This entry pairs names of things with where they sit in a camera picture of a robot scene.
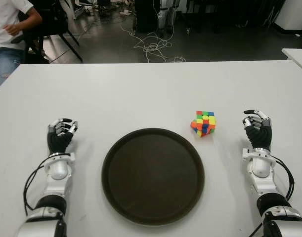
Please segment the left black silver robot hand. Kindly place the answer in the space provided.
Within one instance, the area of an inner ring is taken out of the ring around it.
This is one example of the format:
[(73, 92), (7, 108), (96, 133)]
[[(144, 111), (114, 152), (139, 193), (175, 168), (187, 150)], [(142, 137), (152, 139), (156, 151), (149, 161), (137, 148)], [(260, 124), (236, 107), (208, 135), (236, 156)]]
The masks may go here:
[(48, 126), (47, 146), (49, 154), (65, 153), (79, 124), (69, 118), (58, 118)]

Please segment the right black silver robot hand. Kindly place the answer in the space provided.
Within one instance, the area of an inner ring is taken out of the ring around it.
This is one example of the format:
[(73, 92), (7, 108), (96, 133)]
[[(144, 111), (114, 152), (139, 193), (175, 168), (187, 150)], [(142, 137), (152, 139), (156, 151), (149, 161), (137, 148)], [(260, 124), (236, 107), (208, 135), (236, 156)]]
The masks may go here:
[(245, 110), (244, 130), (254, 149), (270, 151), (272, 141), (271, 118), (260, 110)]

